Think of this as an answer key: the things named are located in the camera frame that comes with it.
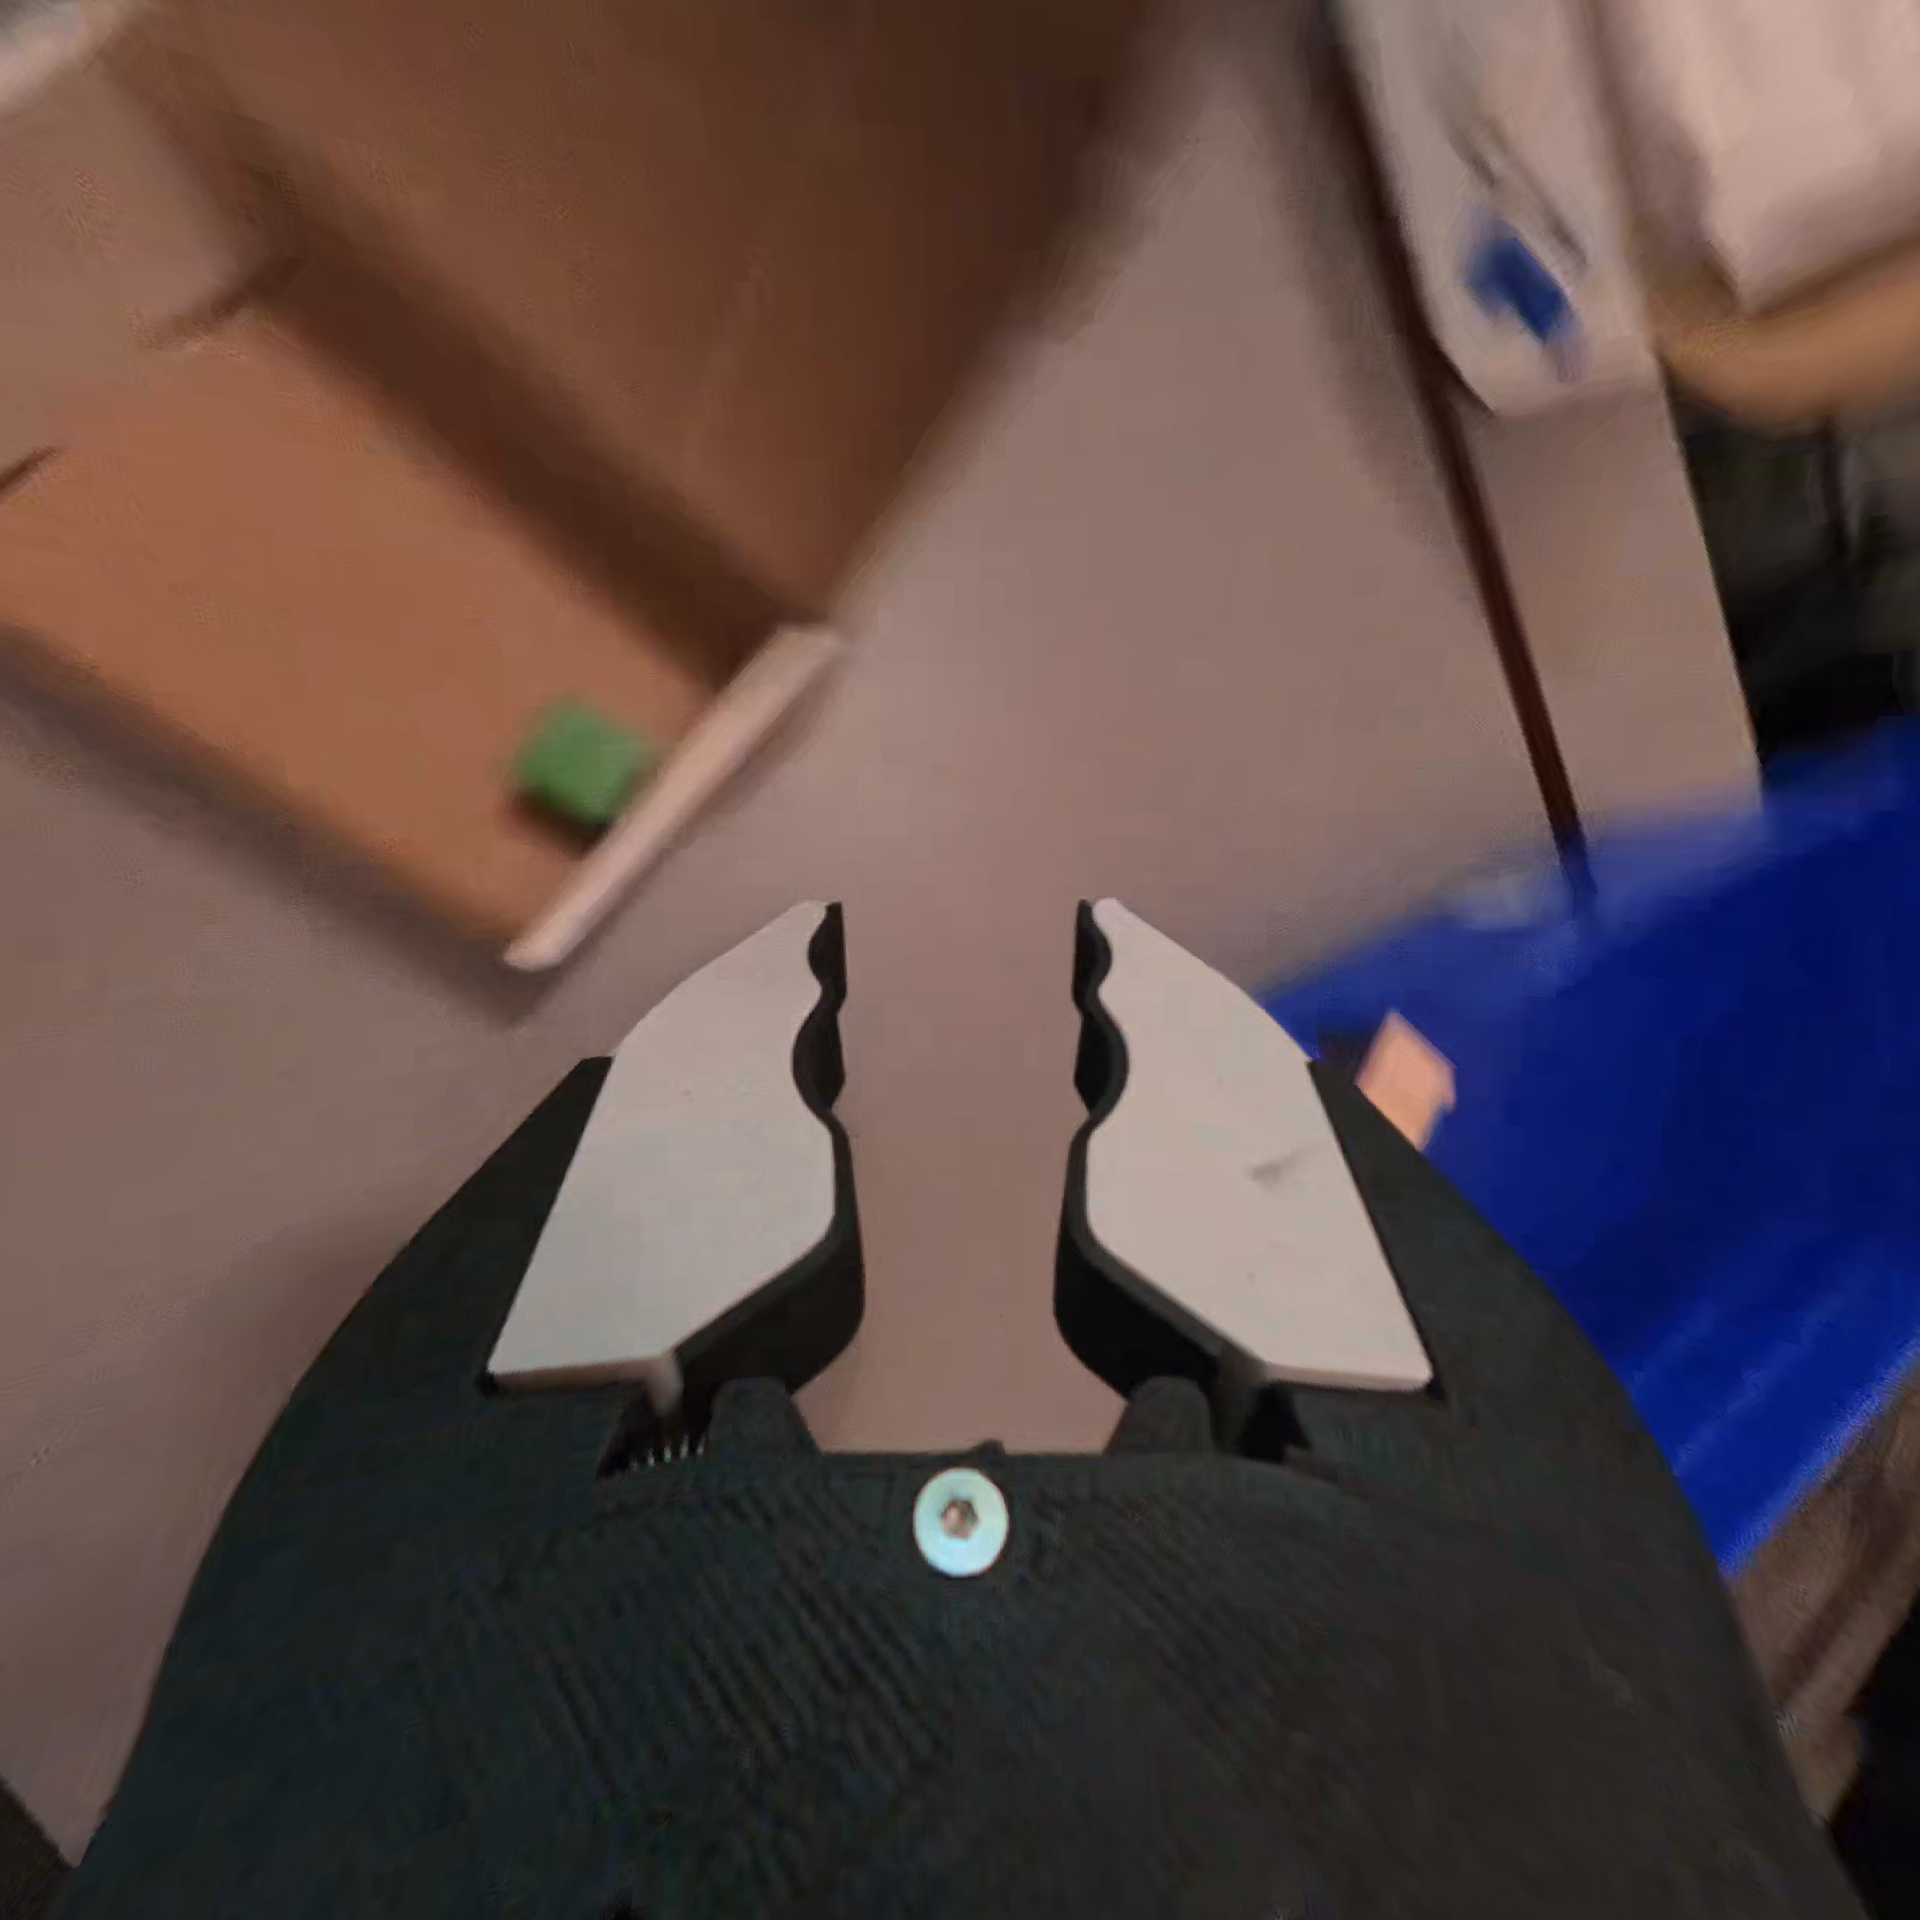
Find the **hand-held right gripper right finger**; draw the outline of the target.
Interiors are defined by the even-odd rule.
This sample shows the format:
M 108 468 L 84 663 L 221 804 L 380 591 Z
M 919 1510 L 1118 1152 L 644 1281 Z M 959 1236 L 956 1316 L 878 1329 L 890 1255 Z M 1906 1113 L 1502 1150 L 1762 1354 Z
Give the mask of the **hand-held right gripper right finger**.
M 1194 1385 L 1225 1450 L 1294 1390 L 1421 1398 L 1435 1368 L 1309 1054 L 1118 898 L 1075 920 L 1067 1352 L 1116 1394 Z

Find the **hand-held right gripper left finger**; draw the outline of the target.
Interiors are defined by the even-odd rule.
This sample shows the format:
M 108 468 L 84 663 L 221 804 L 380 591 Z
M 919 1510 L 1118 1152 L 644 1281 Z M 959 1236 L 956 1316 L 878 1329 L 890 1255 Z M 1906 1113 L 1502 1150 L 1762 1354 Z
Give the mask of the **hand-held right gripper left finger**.
M 610 1052 L 495 1337 L 509 1392 L 636 1385 L 705 1422 L 722 1385 L 822 1374 L 865 1315 L 839 903 L 798 903 Z

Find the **pale wooden cube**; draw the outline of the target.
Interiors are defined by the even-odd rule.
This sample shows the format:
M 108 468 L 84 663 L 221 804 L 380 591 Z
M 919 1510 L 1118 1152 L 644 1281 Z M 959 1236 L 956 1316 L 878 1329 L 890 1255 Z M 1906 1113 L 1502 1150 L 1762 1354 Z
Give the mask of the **pale wooden cube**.
M 1427 1152 L 1455 1110 L 1455 1071 L 1402 1014 L 1387 1014 L 1363 1049 L 1356 1090 L 1406 1138 Z

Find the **green cube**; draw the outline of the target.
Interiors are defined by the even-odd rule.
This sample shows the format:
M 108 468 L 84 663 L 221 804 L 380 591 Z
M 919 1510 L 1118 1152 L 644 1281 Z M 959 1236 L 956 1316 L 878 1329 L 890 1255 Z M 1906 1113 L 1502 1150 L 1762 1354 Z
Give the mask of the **green cube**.
M 658 744 L 581 702 L 546 706 L 513 763 L 516 812 L 577 838 L 598 838 L 644 788 Z

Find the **blue plastic bin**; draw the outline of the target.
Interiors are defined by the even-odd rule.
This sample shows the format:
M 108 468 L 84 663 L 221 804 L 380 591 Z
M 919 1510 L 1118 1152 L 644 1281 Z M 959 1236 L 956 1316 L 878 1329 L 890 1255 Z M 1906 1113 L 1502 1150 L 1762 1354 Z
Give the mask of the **blue plastic bin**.
M 1918 1344 L 1918 734 L 1604 823 L 1258 994 L 1309 1054 L 1403 1018 L 1427 1155 L 1557 1292 L 1739 1574 Z

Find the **white cardboard box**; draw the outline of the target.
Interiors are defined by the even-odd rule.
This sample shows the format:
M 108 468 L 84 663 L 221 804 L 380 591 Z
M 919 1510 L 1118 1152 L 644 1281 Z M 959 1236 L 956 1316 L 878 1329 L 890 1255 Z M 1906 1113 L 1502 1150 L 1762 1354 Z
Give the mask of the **white cardboard box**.
M 522 975 L 846 654 L 1164 6 L 5 6 L 5 689 Z M 661 759 L 516 812 L 540 714 Z

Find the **blue plastic clip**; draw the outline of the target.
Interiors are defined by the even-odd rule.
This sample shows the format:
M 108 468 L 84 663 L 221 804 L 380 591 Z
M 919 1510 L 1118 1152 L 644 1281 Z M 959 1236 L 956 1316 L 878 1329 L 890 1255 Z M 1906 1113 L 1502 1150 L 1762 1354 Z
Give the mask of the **blue plastic clip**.
M 1541 350 L 1564 353 L 1577 336 L 1573 298 L 1525 233 L 1486 210 L 1463 263 L 1463 284 L 1492 320 L 1513 323 Z

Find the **printed instruction sheet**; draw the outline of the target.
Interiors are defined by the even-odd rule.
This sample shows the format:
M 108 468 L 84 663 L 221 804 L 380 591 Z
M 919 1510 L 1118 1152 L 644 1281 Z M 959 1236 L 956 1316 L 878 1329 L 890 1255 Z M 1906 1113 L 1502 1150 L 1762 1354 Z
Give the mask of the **printed instruction sheet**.
M 1915 2 L 1622 2 L 1604 25 L 1654 244 L 1738 310 L 1915 238 Z

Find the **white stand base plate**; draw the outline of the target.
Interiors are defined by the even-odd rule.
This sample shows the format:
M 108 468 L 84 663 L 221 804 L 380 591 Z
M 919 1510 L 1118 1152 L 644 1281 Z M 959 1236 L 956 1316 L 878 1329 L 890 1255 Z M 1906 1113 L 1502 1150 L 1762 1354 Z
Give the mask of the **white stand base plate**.
M 1334 16 L 1429 334 L 1466 394 L 1492 416 L 1654 394 L 1586 7 L 1356 2 Z M 1569 350 L 1541 350 L 1470 298 L 1463 262 L 1486 210 L 1565 284 Z

